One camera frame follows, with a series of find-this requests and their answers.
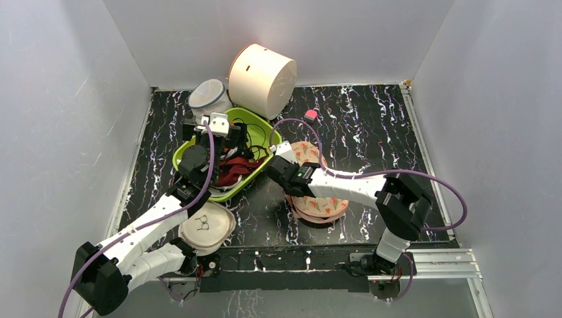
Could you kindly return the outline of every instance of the green basket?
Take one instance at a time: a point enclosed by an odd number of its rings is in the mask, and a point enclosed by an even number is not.
[[[252,144],[250,141],[248,141],[247,145],[252,146],[253,144],[257,144],[263,146],[267,151],[268,157],[264,160],[261,166],[259,166],[256,170],[254,170],[254,172],[252,172],[249,176],[247,176],[244,180],[242,180],[242,182],[239,185],[237,185],[236,187],[232,188],[230,191],[225,193],[225,195],[223,195],[222,197],[209,198],[209,200],[214,202],[224,202],[227,201],[228,199],[231,199],[236,193],[242,190],[242,188],[250,184],[250,182],[260,172],[262,172],[265,166],[269,163],[269,160],[273,158],[273,153],[269,151],[269,134],[271,133],[273,127],[271,127],[271,125],[269,125],[268,122],[263,120],[258,115],[252,113],[251,111],[248,111],[245,108],[241,108],[241,107],[231,108],[228,111],[226,111],[225,114],[229,116],[229,121],[234,121],[236,119],[236,122],[238,123],[240,122],[241,119],[246,124],[253,124],[253,125],[248,125],[248,133],[250,134]],[[265,136],[264,136],[264,132],[258,127],[256,127],[255,125],[263,128],[263,130],[265,131]],[[279,132],[275,132],[275,134],[273,135],[273,144],[279,144],[282,141],[283,139],[281,137],[281,134],[279,134]],[[193,137],[191,141],[185,142],[183,145],[181,145],[174,153],[173,164],[176,170],[178,169],[178,163],[182,160],[182,155],[184,154],[184,151],[193,144],[195,144],[195,137]],[[264,156],[263,152],[264,150],[260,150],[259,153],[256,153],[258,155],[258,158]]]

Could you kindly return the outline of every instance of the floral patterned lid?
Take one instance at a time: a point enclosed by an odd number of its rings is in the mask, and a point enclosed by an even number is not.
[[[318,163],[319,150],[308,141],[299,141],[291,144],[299,164],[304,162]],[[299,214],[306,214],[316,218],[334,218],[342,216],[349,205],[349,201],[335,197],[291,197],[294,207]]]

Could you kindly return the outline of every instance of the clear plastic container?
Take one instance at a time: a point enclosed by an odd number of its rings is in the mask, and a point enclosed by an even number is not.
[[[225,85],[218,79],[209,79],[199,84],[189,96],[188,105],[198,124],[201,124],[203,115],[225,113],[232,108]]]

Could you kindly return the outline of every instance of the white wall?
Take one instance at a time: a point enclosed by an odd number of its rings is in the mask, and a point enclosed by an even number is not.
[[[561,52],[559,0],[457,0],[412,86],[495,317],[560,317]]]
[[[150,88],[101,0],[0,2],[0,86],[0,308],[55,317],[77,247],[106,234]]]
[[[150,86],[225,81],[246,45],[295,59],[297,85],[413,78],[453,0],[104,0]]]

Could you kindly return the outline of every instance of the marble tabletop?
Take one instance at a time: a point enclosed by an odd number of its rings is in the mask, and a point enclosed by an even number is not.
[[[189,112],[189,94],[157,91],[152,96],[120,229],[154,205],[168,189],[174,173],[172,155],[182,143],[177,130]],[[427,171],[398,85],[297,87],[278,119],[302,118],[308,109],[319,113],[316,129],[329,167],[350,172],[392,168]],[[311,137],[297,124],[281,126],[280,133],[290,142]],[[433,195],[427,180],[416,180]],[[264,174],[225,205],[237,221],[225,243],[229,246],[376,243],[385,228],[374,209],[358,203],[350,203],[344,217],[327,225],[296,220],[282,188]],[[444,225],[435,198],[427,223],[432,227]],[[156,245],[174,237],[177,229]],[[449,237],[447,233],[424,233],[421,240],[447,241]]]

